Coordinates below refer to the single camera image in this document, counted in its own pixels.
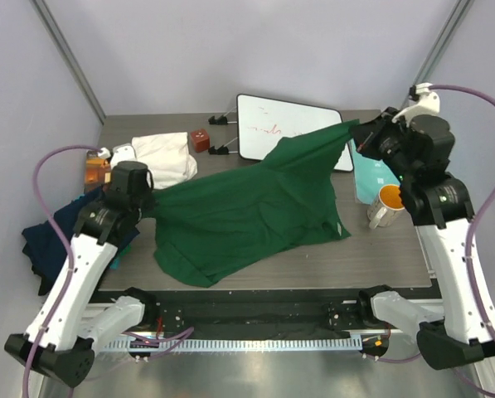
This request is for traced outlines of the green t-shirt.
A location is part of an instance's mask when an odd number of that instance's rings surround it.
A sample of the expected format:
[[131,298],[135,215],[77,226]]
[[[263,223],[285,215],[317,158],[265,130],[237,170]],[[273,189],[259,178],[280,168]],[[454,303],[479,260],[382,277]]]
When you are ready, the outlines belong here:
[[280,252],[350,237],[331,176],[357,123],[282,138],[259,163],[156,191],[158,267],[210,288]]

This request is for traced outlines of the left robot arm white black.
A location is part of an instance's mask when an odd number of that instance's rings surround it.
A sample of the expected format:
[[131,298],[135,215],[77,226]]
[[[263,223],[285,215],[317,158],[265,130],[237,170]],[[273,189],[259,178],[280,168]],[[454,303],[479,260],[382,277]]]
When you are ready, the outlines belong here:
[[153,208],[148,167],[118,163],[103,197],[79,213],[70,254],[47,300],[23,333],[10,335],[4,350],[26,368],[77,387],[89,374],[96,353],[130,328],[152,329],[158,308],[151,294],[129,288],[100,315],[80,321],[99,280],[123,240]]

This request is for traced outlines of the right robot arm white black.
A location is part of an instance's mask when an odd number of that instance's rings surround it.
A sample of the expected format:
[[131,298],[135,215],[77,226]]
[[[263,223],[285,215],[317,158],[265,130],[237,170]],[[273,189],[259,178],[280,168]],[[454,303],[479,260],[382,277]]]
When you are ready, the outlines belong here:
[[389,323],[416,340],[426,363],[451,369],[495,357],[495,309],[470,228],[475,213],[466,186],[447,171],[455,138],[447,121],[410,121],[386,109],[350,129],[362,156],[381,160],[400,181],[401,200],[417,230],[443,299],[437,314],[379,285],[358,295],[356,316],[373,328]]

